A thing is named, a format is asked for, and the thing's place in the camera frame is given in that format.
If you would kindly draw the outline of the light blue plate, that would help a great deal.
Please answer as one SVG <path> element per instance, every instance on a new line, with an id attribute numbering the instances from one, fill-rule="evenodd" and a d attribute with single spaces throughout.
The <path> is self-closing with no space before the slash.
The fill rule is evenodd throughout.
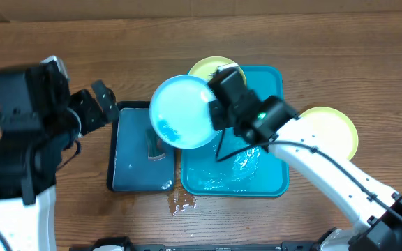
<path id="1" fill-rule="evenodd" d="M 218 134 L 213 128 L 209 103 L 216 97 L 207 81 L 194 75 L 165 80 L 154 92 L 149 118 L 156 134 L 178 149 L 196 149 Z"/>

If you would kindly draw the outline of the green scrubbing sponge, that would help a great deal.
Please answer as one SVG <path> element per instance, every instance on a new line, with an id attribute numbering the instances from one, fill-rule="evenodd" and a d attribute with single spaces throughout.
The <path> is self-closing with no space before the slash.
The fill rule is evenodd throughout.
<path id="1" fill-rule="evenodd" d="M 165 157 L 165 151 L 161 148 L 161 139 L 152 128 L 146 130 L 147 155 L 152 161 Z"/>

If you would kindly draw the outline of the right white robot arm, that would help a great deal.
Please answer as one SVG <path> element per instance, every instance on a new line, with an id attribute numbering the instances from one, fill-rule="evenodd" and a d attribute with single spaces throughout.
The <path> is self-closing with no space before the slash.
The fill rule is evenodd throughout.
<path id="1" fill-rule="evenodd" d="M 332 153 L 311 125 L 284 100 L 261 101 L 252 90 L 215 91 L 214 125 L 232 127 L 251 148 L 288 163 L 326 195 L 350 221 L 332 229 L 312 250 L 402 250 L 402 195 Z"/>

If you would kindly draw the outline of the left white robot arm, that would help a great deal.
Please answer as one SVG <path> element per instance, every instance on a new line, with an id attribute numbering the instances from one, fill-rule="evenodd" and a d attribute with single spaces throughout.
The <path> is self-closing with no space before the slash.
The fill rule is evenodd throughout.
<path id="1" fill-rule="evenodd" d="M 56 174 L 62 153 L 117 120 L 102 81 L 71 93 L 57 58 L 0 69 L 0 250 L 55 250 Z"/>

